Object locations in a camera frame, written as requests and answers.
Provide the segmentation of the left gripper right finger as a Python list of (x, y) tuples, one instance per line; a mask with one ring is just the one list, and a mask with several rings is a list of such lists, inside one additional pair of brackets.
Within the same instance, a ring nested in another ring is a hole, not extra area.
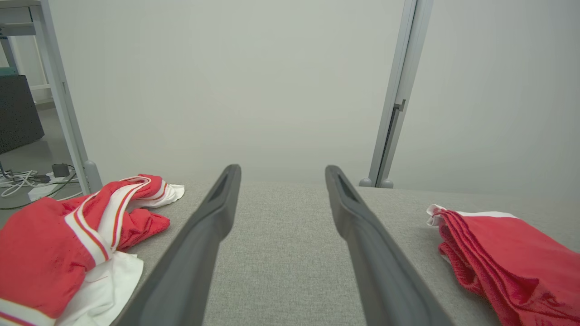
[(348, 244), (369, 326), (451, 326), (427, 284), (344, 172), (325, 168), (336, 229)]

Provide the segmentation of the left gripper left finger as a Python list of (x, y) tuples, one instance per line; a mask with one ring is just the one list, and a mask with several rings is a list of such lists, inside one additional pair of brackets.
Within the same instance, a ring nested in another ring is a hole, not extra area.
[(240, 165), (228, 165), (126, 305), (118, 326), (203, 323), (219, 246), (234, 225), (240, 184)]

